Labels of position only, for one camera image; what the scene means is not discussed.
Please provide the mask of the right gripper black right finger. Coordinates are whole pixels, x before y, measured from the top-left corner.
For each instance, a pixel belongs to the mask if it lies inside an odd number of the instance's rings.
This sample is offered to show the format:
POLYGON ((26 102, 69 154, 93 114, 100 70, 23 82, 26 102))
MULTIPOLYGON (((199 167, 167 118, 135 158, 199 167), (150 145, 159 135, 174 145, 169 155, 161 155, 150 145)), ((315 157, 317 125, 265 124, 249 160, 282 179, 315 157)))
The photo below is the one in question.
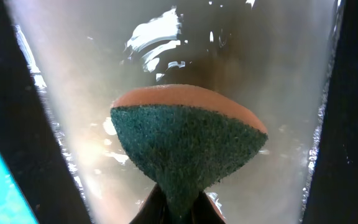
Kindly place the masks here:
POLYGON ((193 203, 191 219, 193 224, 225 224, 214 208, 214 204, 204 192, 200 192, 193 203))

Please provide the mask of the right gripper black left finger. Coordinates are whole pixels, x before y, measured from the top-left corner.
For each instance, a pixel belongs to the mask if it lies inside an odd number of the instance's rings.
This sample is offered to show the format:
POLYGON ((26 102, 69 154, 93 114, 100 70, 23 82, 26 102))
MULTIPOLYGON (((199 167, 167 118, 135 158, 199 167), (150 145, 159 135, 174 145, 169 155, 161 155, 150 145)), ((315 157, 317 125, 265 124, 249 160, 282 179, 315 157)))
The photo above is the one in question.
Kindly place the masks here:
POLYGON ((166 196, 160 186, 155 184, 130 224, 164 224, 166 208, 166 196))

